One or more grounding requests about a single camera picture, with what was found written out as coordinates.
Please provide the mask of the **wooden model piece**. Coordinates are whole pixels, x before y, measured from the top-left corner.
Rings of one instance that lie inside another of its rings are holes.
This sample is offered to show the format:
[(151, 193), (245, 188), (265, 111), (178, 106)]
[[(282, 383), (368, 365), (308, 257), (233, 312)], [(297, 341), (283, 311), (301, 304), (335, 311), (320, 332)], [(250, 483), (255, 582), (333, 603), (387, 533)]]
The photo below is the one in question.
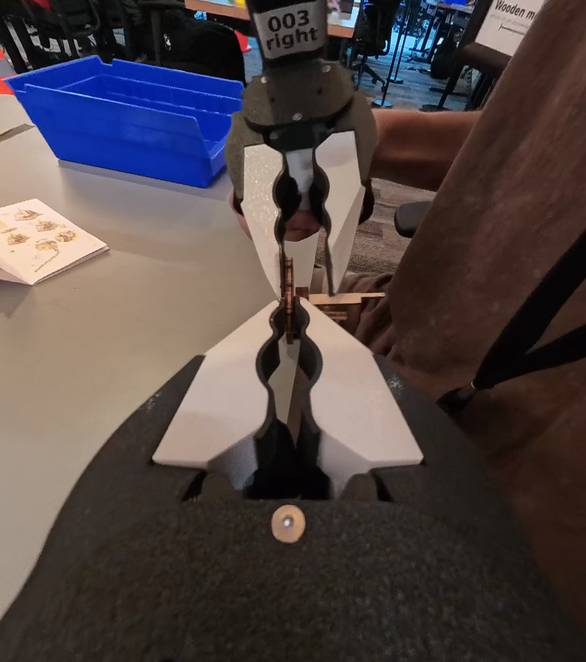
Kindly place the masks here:
[(315, 293), (311, 294), (308, 287), (296, 287), (294, 280), (294, 261), (292, 258), (284, 260), (284, 290), (282, 302), (284, 305), (283, 334), (286, 343), (292, 345), (300, 338), (297, 327), (295, 303), (305, 299), (313, 307), (320, 310), (329, 319), (344, 330), (353, 330), (358, 323), (363, 310), (372, 302), (384, 298), (385, 293), (339, 293), (336, 295)]

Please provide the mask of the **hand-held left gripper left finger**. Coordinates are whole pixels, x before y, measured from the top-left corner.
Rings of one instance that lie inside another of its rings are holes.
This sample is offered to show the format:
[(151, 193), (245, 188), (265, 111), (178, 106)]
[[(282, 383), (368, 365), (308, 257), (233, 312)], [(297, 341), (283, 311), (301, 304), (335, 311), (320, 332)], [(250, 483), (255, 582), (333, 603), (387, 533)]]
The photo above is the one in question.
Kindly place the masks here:
[(285, 320), (285, 303), (273, 301), (200, 358), (155, 464), (221, 474), (237, 490), (294, 473), (294, 443), (269, 384)]

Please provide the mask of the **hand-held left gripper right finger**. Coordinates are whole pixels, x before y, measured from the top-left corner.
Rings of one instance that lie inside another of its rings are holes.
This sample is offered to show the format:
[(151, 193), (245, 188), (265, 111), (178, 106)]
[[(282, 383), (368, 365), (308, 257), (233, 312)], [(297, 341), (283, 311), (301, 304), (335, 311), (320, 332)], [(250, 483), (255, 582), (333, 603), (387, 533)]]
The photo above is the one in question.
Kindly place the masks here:
[(301, 340), (320, 355), (310, 380), (310, 405), (320, 429), (317, 466), (331, 492), (372, 469), (420, 465), (423, 453), (374, 354), (306, 299)]

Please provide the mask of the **person's right forearm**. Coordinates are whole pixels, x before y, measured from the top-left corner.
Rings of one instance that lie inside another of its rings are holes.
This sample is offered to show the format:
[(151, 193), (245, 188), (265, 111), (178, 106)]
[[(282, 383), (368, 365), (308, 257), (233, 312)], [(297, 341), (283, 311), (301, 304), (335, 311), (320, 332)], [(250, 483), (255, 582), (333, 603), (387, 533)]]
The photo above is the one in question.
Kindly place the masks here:
[(372, 178), (437, 192), (481, 111), (373, 110)]

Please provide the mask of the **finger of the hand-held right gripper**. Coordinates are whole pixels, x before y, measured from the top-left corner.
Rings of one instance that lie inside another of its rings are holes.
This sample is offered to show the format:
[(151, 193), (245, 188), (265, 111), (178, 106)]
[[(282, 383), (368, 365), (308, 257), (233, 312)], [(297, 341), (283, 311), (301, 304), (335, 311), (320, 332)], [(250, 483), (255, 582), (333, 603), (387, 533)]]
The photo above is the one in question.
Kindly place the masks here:
[(285, 292), (286, 253), (280, 186), (288, 172), (284, 156), (259, 144), (244, 149), (243, 199), (241, 208), (264, 274), (276, 298)]
[(333, 133), (315, 149), (314, 182), (320, 192), (325, 270), (333, 296), (347, 271), (366, 192), (354, 131)]

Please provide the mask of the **instruction booklet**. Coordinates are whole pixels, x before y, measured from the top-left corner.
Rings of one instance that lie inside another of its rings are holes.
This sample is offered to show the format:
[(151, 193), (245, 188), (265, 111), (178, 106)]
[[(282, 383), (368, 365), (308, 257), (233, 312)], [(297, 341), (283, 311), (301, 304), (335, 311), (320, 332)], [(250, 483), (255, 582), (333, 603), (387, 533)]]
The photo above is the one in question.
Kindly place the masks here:
[(33, 286), (108, 250), (38, 199), (0, 207), (1, 282)]

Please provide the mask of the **marker sign board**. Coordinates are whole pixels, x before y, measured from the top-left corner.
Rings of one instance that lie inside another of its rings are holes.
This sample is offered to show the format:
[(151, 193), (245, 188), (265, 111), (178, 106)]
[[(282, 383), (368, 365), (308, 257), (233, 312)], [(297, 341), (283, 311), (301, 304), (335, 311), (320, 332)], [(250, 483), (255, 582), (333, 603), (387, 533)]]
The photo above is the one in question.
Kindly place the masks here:
[(475, 43), (513, 56), (545, 1), (493, 1)]

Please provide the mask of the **blue plastic bin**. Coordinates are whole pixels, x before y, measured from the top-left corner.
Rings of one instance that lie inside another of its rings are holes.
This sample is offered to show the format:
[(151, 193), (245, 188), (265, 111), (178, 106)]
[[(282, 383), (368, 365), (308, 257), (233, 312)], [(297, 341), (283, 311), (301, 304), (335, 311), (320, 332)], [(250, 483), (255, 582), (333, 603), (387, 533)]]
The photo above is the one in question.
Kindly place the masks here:
[(241, 82), (99, 56), (6, 79), (55, 156), (208, 188), (225, 167)]

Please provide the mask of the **person's right hand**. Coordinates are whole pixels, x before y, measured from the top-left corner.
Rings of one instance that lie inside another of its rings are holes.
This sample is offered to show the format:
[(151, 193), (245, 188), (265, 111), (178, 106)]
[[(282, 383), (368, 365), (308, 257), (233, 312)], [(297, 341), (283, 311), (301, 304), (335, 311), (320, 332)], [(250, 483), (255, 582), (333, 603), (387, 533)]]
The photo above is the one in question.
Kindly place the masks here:
[(284, 223), (284, 241), (299, 242), (318, 233), (322, 227), (313, 211), (298, 209)]

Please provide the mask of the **person in brown shirt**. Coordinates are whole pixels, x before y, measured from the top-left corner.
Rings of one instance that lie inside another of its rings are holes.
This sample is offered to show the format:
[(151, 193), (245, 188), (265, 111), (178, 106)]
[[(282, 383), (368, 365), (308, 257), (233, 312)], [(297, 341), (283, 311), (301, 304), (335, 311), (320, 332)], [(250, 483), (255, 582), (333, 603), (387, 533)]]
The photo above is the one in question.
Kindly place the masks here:
[[(476, 375), (586, 229), (586, 1), (546, 1), (389, 288), (394, 357), (432, 399)], [(477, 394), (458, 418), (586, 630), (586, 359)]]

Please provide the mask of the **brown corduroy pants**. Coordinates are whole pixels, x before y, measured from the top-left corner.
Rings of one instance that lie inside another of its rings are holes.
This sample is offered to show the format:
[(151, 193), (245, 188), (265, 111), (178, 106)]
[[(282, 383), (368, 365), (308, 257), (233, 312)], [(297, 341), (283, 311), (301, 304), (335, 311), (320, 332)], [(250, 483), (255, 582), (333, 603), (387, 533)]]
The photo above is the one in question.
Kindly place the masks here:
[(350, 273), (341, 284), (342, 293), (380, 294), (363, 298), (358, 321), (348, 331), (373, 354), (388, 357), (396, 345), (396, 335), (387, 295), (393, 273)]

